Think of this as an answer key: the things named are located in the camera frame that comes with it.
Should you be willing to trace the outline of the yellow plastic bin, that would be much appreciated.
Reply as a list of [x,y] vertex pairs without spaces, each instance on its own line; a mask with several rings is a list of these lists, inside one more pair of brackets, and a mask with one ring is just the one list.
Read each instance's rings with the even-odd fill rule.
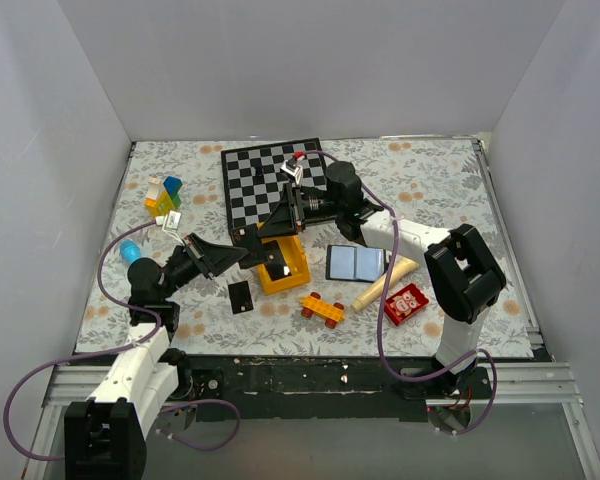
[[257,266],[257,272],[266,295],[310,282],[306,253],[298,236],[265,239],[263,249],[265,262]]

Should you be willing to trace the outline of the black leather card holder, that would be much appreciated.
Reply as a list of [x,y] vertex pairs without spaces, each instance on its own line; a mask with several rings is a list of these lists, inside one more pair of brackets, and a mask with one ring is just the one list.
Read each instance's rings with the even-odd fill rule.
[[327,247],[327,280],[373,283],[382,277],[387,267],[385,250],[346,245]]

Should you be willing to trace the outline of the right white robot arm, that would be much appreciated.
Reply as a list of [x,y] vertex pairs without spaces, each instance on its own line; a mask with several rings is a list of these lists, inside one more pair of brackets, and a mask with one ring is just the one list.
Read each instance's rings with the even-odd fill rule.
[[348,241],[425,267],[444,323],[433,371],[418,380],[432,382],[444,397],[459,395],[475,368],[486,316],[506,286],[504,272],[479,231],[469,224],[447,229],[399,218],[364,185],[350,162],[334,160],[327,166],[323,190],[300,185],[297,161],[282,169],[288,181],[259,227],[259,237],[295,235],[328,218]]

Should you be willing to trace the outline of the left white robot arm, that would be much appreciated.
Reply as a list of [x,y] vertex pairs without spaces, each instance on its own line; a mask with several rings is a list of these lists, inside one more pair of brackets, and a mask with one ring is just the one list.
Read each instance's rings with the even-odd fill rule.
[[139,479],[146,437],[167,400],[185,398],[193,377],[182,352],[170,342],[180,307],[171,296],[199,275],[214,278],[242,260],[241,247],[209,243],[195,234],[179,240],[165,265],[142,255],[131,240],[120,254],[128,266],[131,317],[126,345],[105,378],[64,415],[64,463],[68,479]]

